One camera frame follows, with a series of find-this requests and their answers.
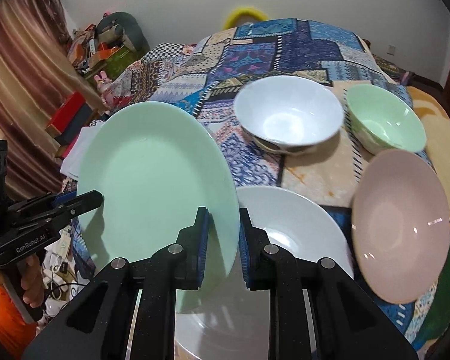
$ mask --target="pink bowl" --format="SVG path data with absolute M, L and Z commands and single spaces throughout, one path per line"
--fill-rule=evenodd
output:
M 450 209 L 433 169 L 408 151 L 379 153 L 355 194 L 352 236 L 360 270 L 380 298 L 400 304 L 423 295 L 450 246 Z

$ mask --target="metal screw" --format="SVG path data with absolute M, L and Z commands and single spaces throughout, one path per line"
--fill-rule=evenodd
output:
M 172 254 L 178 254 L 182 250 L 183 250 L 183 247 L 180 244 L 173 244 L 168 247 L 168 251 Z
M 320 261 L 320 264 L 323 268 L 332 269 L 335 266 L 335 261 L 326 257 Z
M 278 253 L 278 251 L 279 251 L 280 249 L 278 249 L 278 246 L 276 246 L 276 245 L 274 245 L 274 244 L 268 244 L 268 245 L 265 245 L 265 247 L 263 248 L 263 250 L 265 251 L 265 253 L 268 253 L 268 254 L 275 254 L 275 253 Z
M 124 265 L 125 265 L 125 259 L 123 259 L 123 258 L 121 258 L 121 257 L 118 257 L 118 258 L 116 258 L 116 259 L 114 259 L 114 260 L 112 261 L 112 268 L 113 268 L 113 269 L 120 269 L 120 268 L 123 268 Z

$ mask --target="rabbit figurine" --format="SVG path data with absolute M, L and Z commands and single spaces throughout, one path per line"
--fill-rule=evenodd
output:
M 102 95 L 102 103 L 107 109 L 113 107 L 113 93 L 111 89 L 112 80 L 108 78 L 103 70 L 100 75 L 94 77 L 97 83 L 97 91 Z

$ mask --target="orange clothing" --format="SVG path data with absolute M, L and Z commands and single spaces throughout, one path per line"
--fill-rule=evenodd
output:
M 0 285 L 0 342 L 17 360 L 35 338 L 37 324 L 26 324 L 5 288 Z

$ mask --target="curtain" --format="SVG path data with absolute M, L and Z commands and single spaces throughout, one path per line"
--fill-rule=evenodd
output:
M 78 91 L 102 107 L 68 61 L 67 40 L 60 0 L 0 0 L 0 139 L 8 141 L 12 198 L 59 191 L 59 145 L 44 128 L 64 99 Z

